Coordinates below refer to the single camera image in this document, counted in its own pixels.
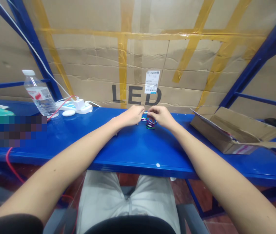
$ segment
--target yellow packing tape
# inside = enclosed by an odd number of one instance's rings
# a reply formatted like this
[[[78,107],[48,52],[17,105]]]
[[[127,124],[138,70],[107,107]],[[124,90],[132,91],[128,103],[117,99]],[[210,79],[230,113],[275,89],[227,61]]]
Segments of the yellow packing tape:
[[[132,14],[135,0],[120,0],[121,7],[121,31],[132,32]],[[126,86],[127,86],[127,41],[126,34],[118,37],[119,52],[119,99],[121,108],[126,109]]]
[[[200,13],[196,19],[195,26],[194,26],[194,33],[201,34],[203,31],[204,25],[206,23],[206,20],[208,18],[209,12],[213,6],[214,0],[204,0]],[[178,65],[177,70],[175,71],[173,82],[179,83],[184,70],[187,68],[188,63],[190,59],[192,58],[192,55],[197,47],[197,45],[200,42],[201,37],[196,37],[193,39],[190,39],[187,45],[187,48],[185,52],[182,55],[182,58],[180,60],[180,63]]]
[[[201,99],[199,101],[198,107],[196,108],[196,111],[199,109],[200,106],[203,106],[204,103],[207,100],[207,97],[210,94],[210,91],[214,87],[215,83],[217,82],[220,74],[227,66],[227,63],[229,59],[232,56],[232,53],[234,52],[235,48],[237,46],[236,41],[230,41],[230,42],[223,42],[215,59],[213,62],[213,65],[210,69],[210,72],[208,74],[206,86],[203,90],[203,93],[201,95]]]
[[[60,61],[58,52],[52,38],[52,34],[87,34],[96,36],[115,37],[118,39],[118,55],[119,55],[119,87],[121,108],[126,108],[126,87],[127,87],[127,44],[128,40],[134,42],[134,76],[135,83],[141,83],[141,67],[143,42],[142,40],[184,40],[188,39],[189,43],[178,65],[177,71],[174,74],[173,81],[179,82],[181,76],[188,66],[191,57],[200,40],[217,40],[221,41],[222,45],[213,62],[210,74],[207,79],[205,89],[202,93],[199,106],[203,105],[212,90],[221,72],[226,67],[235,47],[237,45],[247,45],[248,48],[243,56],[244,59],[250,60],[262,42],[267,36],[264,31],[236,31],[236,28],[245,13],[251,0],[240,0],[227,27],[224,30],[204,29],[205,22],[208,18],[214,0],[204,0],[198,18],[193,29],[180,30],[165,30],[161,34],[149,33],[151,1],[142,0],[140,33],[132,33],[132,16],[135,0],[120,0],[121,9],[121,32],[102,32],[87,29],[52,29],[50,28],[46,12],[44,10],[42,0],[32,0],[33,6],[38,16],[41,29],[48,43],[48,48],[54,59],[54,62],[63,77],[69,93],[72,94],[72,88],[66,76],[65,70]]]
[[[151,15],[151,1],[142,0],[140,9],[140,33],[149,33]],[[134,79],[135,84],[142,83],[142,54],[143,54],[143,42],[142,40],[134,40]]]
[[[48,21],[48,18],[47,18],[47,15],[46,15],[46,12],[45,12],[42,0],[32,0],[32,4],[33,4],[34,11],[35,11],[35,14],[36,14],[36,16],[38,18],[40,26],[42,28],[45,28],[45,29],[50,28],[49,21]],[[61,75],[62,79],[64,80],[64,83],[67,86],[68,93],[70,95],[73,95],[74,93],[73,93],[71,84],[70,84],[70,82],[68,80],[68,77],[67,77],[67,74],[66,74],[66,72],[64,70],[64,67],[63,67],[63,65],[61,63],[61,59],[60,59],[60,57],[58,55],[58,52],[56,50],[56,47],[55,47],[55,44],[54,44],[54,40],[53,40],[53,38],[51,36],[51,33],[49,31],[44,31],[43,35],[44,35],[44,38],[45,38],[45,40],[47,42],[50,55],[52,56],[52,58],[53,58],[53,60],[55,62],[55,65],[58,68],[59,74]]]
[[[228,24],[227,27],[224,30],[224,33],[232,32],[234,33],[236,31],[236,28],[238,27],[240,20],[245,13],[247,7],[249,6],[251,0],[240,0],[237,4]],[[222,71],[227,66],[227,63],[229,59],[232,56],[233,51],[235,50],[236,46],[238,44],[238,41],[236,39],[230,39],[228,42],[223,42],[215,59],[213,62],[213,65],[211,67],[210,73],[207,78],[206,86],[203,90],[203,93],[201,95],[199,104],[196,108],[196,111],[200,108],[200,106],[203,106],[212,90],[214,85],[216,84],[219,76],[221,75]]]

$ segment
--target forearm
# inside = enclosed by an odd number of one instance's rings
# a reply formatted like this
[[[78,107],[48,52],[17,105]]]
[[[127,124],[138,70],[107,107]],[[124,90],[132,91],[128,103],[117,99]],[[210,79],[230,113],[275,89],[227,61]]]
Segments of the forearm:
[[[60,152],[0,207],[0,217],[26,213],[46,224],[63,191],[87,169],[102,147],[120,129],[119,121],[113,118]]]
[[[276,233],[276,208],[241,173],[179,124],[170,130],[239,233]]]

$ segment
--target red cable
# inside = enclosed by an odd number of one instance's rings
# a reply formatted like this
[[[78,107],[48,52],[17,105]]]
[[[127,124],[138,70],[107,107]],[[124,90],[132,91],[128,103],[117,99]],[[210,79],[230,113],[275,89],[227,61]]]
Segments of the red cable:
[[[65,104],[68,100],[70,100],[72,97],[77,97],[76,95],[71,95],[64,103],[61,104],[61,106],[52,114],[52,116],[50,116],[48,119],[47,119],[47,122],[48,120],[50,120],[54,114],[56,114],[58,112],[58,110],[60,110],[60,108],[63,106],[63,104]]]
[[[14,167],[11,165],[11,163],[9,161],[9,154],[12,149],[13,149],[13,147],[10,147],[6,153],[6,163],[8,164],[11,171],[15,174],[15,176],[24,184],[24,180],[19,176],[19,174],[16,172],[16,170],[14,169]]]
[[[68,100],[70,100],[72,97],[77,97],[76,95],[71,95],[64,103],[61,104],[61,106],[52,114],[52,116],[50,116],[48,119],[47,119],[47,122],[48,120],[50,120],[57,112],[58,110],[60,110],[60,108],[63,106],[63,104],[65,104]],[[6,163],[7,165],[9,166],[9,168],[11,169],[11,171],[15,174],[15,176],[24,184],[24,180],[20,177],[20,175],[17,173],[17,171],[14,169],[14,167],[11,165],[10,161],[9,161],[9,155],[10,155],[10,152],[11,150],[13,149],[13,147],[10,147],[9,150],[7,151],[6,153]],[[74,203],[74,198],[70,195],[62,195],[61,197],[68,197],[68,198],[71,198],[72,199],[72,203]],[[75,231],[75,228],[76,228],[76,223],[77,223],[77,215],[76,215],[76,219],[75,219],[75,225],[74,225],[74,228],[73,228],[73,231],[72,231],[72,234],[74,233]]]
[[[10,161],[9,161],[9,155],[10,155],[10,152],[11,152],[12,149],[13,149],[13,147],[10,147],[9,150],[7,151],[7,153],[6,153],[6,163],[7,163],[7,165],[9,166],[9,168],[11,169],[11,171],[15,174],[15,176],[24,184],[25,181],[19,176],[18,172],[14,169],[14,167],[11,165],[11,163],[10,163]],[[61,197],[71,198],[71,199],[72,199],[72,204],[74,204],[74,202],[75,202],[74,198],[73,198],[72,196],[70,196],[70,195],[65,195],[65,194],[63,194],[63,195],[61,195]],[[76,214],[76,219],[75,219],[74,228],[73,228],[71,234],[74,233],[75,228],[76,228],[76,224],[77,224],[77,214]]]

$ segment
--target black shirt sleeve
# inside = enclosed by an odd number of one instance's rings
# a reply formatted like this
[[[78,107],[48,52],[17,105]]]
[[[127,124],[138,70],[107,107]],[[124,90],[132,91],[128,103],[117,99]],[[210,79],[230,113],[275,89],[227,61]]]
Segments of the black shirt sleeve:
[[[44,226],[39,218],[29,214],[0,217],[0,234],[42,234]],[[176,234],[164,220],[146,215],[119,216],[104,220],[85,234]]]
[[[163,219],[147,215],[118,216],[92,226],[85,234],[176,234]]]
[[[0,234],[42,234],[43,223],[29,214],[11,214],[0,217]]]

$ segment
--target blue shelf frame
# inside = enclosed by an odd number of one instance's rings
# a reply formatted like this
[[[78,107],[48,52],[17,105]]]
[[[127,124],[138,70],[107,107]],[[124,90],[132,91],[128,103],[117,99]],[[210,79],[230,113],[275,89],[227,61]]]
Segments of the blue shelf frame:
[[[221,107],[229,108],[237,97],[248,98],[251,100],[268,103],[276,106],[276,101],[243,94],[243,90],[259,72],[262,66],[273,56],[276,55],[276,25],[259,48],[253,59],[246,66],[240,77],[234,83],[230,91],[220,103]]]
[[[32,22],[29,18],[29,15],[26,11],[26,8],[23,4],[23,1],[20,0],[10,0],[12,4],[8,2],[8,5],[16,19],[16,24],[18,27],[22,30],[24,35],[27,37],[33,48],[36,50],[37,54],[42,59],[45,67],[49,71],[49,73],[53,76],[53,73],[48,65],[48,61],[46,59],[45,53],[42,49],[42,46],[38,40],[38,37],[36,35],[36,32],[33,28]],[[25,41],[22,34],[19,32],[17,27],[13,24],[13,22],[10,20],[10,18],[7,16],[7,14],[3,11],[3,9],[0,7],[0,16],[15,30],[15,32]],[[60,100],[62,99],[62,95],[60,93],[60,90],[58,88],[57,83],[48,75],[45,68],[43,67],[41,61],[39,60],[38,56],[34,53],[32,48],[28,45],[29,50],[31,51],[34,60],[43,76],[44,79],[42,79],[42,82],[45,82],[47,87],[50,90],[51,95],[53,96],[54,100]],[[7,87],[15,87],[15,86],[21,86],[24,82],[11,82],[11,83],[0,83],[0,88],[7,88]]]
[[[8,1],[8,5],[10,6],[12,13],[16,19],[17,25],[21,28],[23,33],[26,35],[27,39],[30,41],[32,46],[35,48],[39,56],[41,57],[43,63],[45,64],[48,71],[52,74],[51,69],[48,65],[47,59],[45,57],[44,51],[40,45],[40,42],[37,38],[37,35],[35,33],[35,30],[33,28],[32,22],[28,16],[28,13],[26,11],[26,8],[22,1],[20,0],[11,0],[13,3],[13,6]],[[5,14],[5,12],[0,7],[0,15],[3,17],[3,19],[6,20],[6,22],[16,31],[16,33],[19,34],[19,36],[24,40],[23,36],[19,33],[18,29],[15,27],[15,25],[10,21],[8,16]],[[37,58],[36,54],[32,51],[32,49],[29,47],[41,73],[43,76],[43,82],[46,82],[48,85],[53,98],[55,100],[59,100],[62,98],[62,95],[59,91],[59,88],[54,80],[52,80],[47,72],[45,71],[44,67],[42,66],[41,62]],[[251,95],[243,94],[243,90],[246,88],[246,86],[249,84],[249,82],[254,78],[254,76],[258,73],[258,71],[262,68],[262,66],[273,56],[276,55],[276,26],[273,28],[265,42],[262,44],[260,49],[257,51],[253,59],[250,61],[250,63],[247,65],[245,70],[242,72],[240,77],[237,79],[235,84],[232,86],[228,94],[225,96],[225,98],[222,100],[220,106],[229,108],[233,102],[237,99],[237,97],[243,97],[248,98],[264,103],[268,103],[271,105],[276,106],[276,101],[255,97]],[[13,83],[1,83],[0,88],[4,87],[14,87],[23,85],[24,82],[13,82]],[[217,200],[213,197],[212,198],[212,209],[209,211],[203,211],[200,203],[195,196],[195,193],[191,187],[191,184],[189,183],[189,180],[185,180],[187,183],[187,186],[190,190],[190,193],[194,199],[194,202],[197,206],[197,209],[200,213],[200,216],[202,219],[211,218],[215,216],[219,216],[224,214],[224,210],[222,207],[219,207],[219,204]],[[276,201],[276,188],[270,188],[268,190],[263,191],[263,194],[271,201]]]

